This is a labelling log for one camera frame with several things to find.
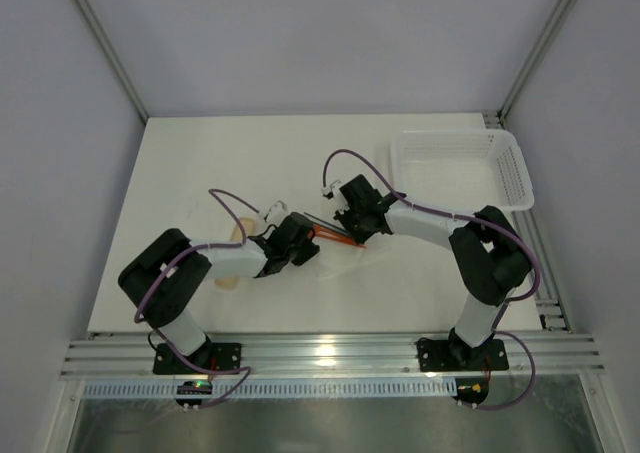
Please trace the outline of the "orange plastic fork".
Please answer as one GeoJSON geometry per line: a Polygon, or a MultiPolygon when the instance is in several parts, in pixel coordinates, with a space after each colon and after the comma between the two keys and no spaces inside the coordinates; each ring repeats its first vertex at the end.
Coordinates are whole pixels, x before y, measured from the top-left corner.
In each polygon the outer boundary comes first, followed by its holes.
{"type": "Polygon", "coordinates": [[[329,240],[329,241],[333,241],[336,243],[340,243],[340,244],[344,244],[347,246],[352,246],[352,247],[357,247],[357,248],[364,248],[364,245],[358,244],[356,243],[353,239],[337,233],[333,230],[329,230],[326,228],[323,228],[321,226],[316,225],[314,227],[314,232],[315,232],[315,237],[316,238],[320,238],[320,239],[325,239],[325,240],[329,240]]]}

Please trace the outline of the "dark blue chopstick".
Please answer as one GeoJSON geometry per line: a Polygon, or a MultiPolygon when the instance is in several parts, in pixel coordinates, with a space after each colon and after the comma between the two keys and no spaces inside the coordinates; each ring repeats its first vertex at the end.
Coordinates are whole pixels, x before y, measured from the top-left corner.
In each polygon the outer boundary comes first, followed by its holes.
{"type": "Polygon", "coordinates": [[[312,223],[314,223],[315,225],[318,225],[322,228],[325,228],[327,230],[330,230],[334,233],[346,236],[346,237],[350,237],[351,234],[349,232],[347,232],[344,228],[342,228],[341,226],[332,224],[328,221],[325,221],[319,217],[316,217],[314,215],[312,215],[311,213],[308,212],[304,212],[303,213],[304,216],[306,216],[312,223]]]}

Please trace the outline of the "white paper napkin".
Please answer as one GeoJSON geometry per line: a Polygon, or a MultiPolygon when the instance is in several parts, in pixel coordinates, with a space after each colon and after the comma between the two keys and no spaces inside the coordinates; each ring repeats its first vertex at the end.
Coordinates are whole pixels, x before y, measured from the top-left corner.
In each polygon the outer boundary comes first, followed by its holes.
{"type": "Polygon", "coordinates": [[[331,278],[382,259],[391,247],[374,240],[368,245],[351,245],[328,239],[319,240],[320,252],[312,259],[317,278],[331,278]]]}

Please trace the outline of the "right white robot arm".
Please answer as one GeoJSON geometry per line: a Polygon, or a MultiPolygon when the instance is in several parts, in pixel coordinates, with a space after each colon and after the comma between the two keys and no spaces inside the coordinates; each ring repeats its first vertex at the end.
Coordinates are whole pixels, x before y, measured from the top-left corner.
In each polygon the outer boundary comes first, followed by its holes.
{"type": "Polygon", "coordinates": [[[336,205],[334,219],[359,245],[376,234],[400,235],[453,254],[468,298],[445,340],[416,342],[422,371],[508,369],[496,329],[513,292],[534,270],[534,259],[498,208],[457,216],[417,205],[401,193],[383,195],[362,175],[327,185],[322,193],[336,205]]]}

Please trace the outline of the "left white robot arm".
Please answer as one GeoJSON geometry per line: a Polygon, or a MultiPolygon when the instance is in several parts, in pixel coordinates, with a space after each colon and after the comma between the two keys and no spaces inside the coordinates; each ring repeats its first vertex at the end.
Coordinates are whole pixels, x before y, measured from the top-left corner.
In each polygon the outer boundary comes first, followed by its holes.
{"type": "Polygon", "coordinates": [[[215,343],[188,311],[188,304],[206,279],[264,278],[292,264],[301,266],[320,247],[312,222],[294,212],[260,235],[238,243],[193,245],[181,230],[163,232],[118,278],[118,285],[136,306],[134,321],[146,323],[163,339],[156,347],[156,375],[237,375],[239,343],[215,343]]]}

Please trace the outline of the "beige utensil case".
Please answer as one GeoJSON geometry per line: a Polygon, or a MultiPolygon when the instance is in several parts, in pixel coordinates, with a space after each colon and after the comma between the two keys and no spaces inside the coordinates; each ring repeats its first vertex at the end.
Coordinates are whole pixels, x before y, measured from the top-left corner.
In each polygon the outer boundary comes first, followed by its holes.
{"type": "MultiPolygon", "coordinates": [[[[254,219],[249,217],[240,217],[239,221],[240,221],[240,225],[243,228],[243,232],[245,233],[246,236],[252,235],[254,233],[256,228],[256,221],[254,219]]],[[[241,231],[239,226],[235,226],[231,234],[230,240],[232,242],[240,241],[242,239],[243,232],[241,231]]],[[[217,278],[215,280],[215,284],[219,289],[230,291],[236,287],[238,280],[239,278],[237,276],[217,278]]]]}

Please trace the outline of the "white plastic basket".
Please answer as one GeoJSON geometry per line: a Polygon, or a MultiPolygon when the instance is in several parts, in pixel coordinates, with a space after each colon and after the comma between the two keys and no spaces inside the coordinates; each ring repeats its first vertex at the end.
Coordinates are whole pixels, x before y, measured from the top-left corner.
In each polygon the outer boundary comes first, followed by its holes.
{"type": "Polygon", "coordinates": [[[502,129],[407,131],[390,146],[393,186],[430,207],[527,211],[534,193],[516,138],[502,129]]]}

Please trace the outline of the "aluminium mounting rail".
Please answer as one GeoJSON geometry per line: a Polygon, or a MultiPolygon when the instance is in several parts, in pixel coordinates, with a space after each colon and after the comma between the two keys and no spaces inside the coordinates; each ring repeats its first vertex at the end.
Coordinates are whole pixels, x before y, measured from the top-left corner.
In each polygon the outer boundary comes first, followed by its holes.
{"type": "MultiPolygon", "coordinates": [[[[504,339],[511,374],[530,370],[528,348],[540,374],[602,373],[603,356],[589,334],[517,332],[504,339]]],[[[418,376],[421,333],[219,334],[213,340],[241,345],[241,364],[262,377],[418,376]]],[[[96,335],[70,343],[63,379],[147,377],[153,350],[144,334],[96,335]]]]}

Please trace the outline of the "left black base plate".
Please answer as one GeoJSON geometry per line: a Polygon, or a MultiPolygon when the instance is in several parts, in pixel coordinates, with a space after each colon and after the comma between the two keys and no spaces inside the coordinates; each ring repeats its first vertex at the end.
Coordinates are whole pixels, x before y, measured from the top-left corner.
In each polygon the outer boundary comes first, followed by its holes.
{"type": "Polygon", "coordinates": [[[203,370],[236,370],[240,368],[241,350],[240,343],[207,340],[194,353],[186,356],[186,360],[195,366],[192,368],[179,359],[167,343],[160,343],[156,347],[152,372],[155,375],[187,375],[202,374],[203,370]]]}

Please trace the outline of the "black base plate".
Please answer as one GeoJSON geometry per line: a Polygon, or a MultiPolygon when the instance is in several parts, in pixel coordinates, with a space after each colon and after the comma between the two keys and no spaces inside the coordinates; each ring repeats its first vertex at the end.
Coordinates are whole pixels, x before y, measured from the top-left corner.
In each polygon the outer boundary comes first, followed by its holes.
{"type": "Polygon", "coordinates": [[[202,374],[203,370],[236,370],[240,368],[241,350],[240,343],[207,340],[194,353],[186,356],[186,360],[195,366],[192,368],[179,359],[167,343],[160,343],[156,347],[152,372],[155,375],[187,375],[202,374]]]}
{"type": "Polygon", "coordinates": [[[475,348],[461,340],[428,338],[420,338],[415,346],[422,372],[501,372],[510,368],[504,342],[495,337],[475,348]]]}

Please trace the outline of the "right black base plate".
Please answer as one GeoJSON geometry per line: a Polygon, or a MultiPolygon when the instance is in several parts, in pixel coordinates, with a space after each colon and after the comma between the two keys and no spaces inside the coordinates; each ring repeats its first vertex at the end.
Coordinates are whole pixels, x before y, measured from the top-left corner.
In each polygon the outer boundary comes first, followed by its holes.
{"type": "Polygon", "coordinates": [[[495,337],[475,348],[461,340],[428,338],[420,338],[415,346],[422,372],[501,372],[510,368],[504,342],[495,337]]]}

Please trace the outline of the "right side aluminium rail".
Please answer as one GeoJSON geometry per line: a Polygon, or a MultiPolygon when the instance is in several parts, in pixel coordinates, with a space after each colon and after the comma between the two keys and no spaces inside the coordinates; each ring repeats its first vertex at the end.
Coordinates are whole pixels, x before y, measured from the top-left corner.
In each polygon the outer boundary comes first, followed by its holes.
{"type": "Polygon", "coordinates": [[[561,298],[559,282],[534,212],[515,212],[513,220],[517,232],[532,249],[540,265],[540,281],[534,298],[542,328],[549,332],[572,334],[573,328],[561,298]]]}

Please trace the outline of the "right aluminium frame post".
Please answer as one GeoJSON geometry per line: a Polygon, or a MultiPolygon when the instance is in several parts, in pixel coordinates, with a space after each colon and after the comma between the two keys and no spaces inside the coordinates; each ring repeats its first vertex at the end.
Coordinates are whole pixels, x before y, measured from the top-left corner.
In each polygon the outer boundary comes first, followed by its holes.
{"type": "Polygon", "coordinates": [[[542,29],[506,95],[501,109],[497,112],[499,123],[502,126],[507,124],[509,116],[562,31],[577,2],[578,0],[556,0],[554,2],[542,29]]]}

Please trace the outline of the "aluminium frame post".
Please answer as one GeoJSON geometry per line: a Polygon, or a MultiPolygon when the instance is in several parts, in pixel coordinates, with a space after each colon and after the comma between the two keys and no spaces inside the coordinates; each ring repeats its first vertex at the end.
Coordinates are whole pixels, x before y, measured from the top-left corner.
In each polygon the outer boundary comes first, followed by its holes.
{"type": "Polygon", "coordinates": [[[99,16],[91,5],[90,0],[71,0],[71,2],[74,4],[80,14],[80,17],[87,26],[91,37],[100,50],[100,53],[106,61],[109,69],[115,75],[116,81],[118,82],[122,92],[135,110],[141,122],[146,125],[149,120],[147,108],[145,107],[137,89],[126,71],[124,64],[104,29],[99,16]]]}
{"type": "Polygon", "coordinates": [[[578,0],[556,0],[554,2],[542,29],[506,95],[501,109],[497,112],[499,123],[502,126],[507,124],[509,116],[562,31],[577,2],[578,0]]]}

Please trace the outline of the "left aluminium frame post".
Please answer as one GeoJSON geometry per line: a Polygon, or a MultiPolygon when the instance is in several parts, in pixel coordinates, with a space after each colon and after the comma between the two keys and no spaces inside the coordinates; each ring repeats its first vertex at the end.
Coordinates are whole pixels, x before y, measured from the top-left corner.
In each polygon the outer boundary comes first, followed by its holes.
{"type": "Polygon", "coordinates": [[[100,53],[106,61],[109,69],[115,75],[116,81],[118,82],[122,92],[135,110],[141,122],[146,125],[149,120],[147,108],[145,107],[137,89],[126,71],[124,64],[104,29],[99,16],[91,5],[90,0],[71,0],[71,2],[74,4],[80,14],[80,17],[87,26],[91,37],[100,50],[100,53]]]}

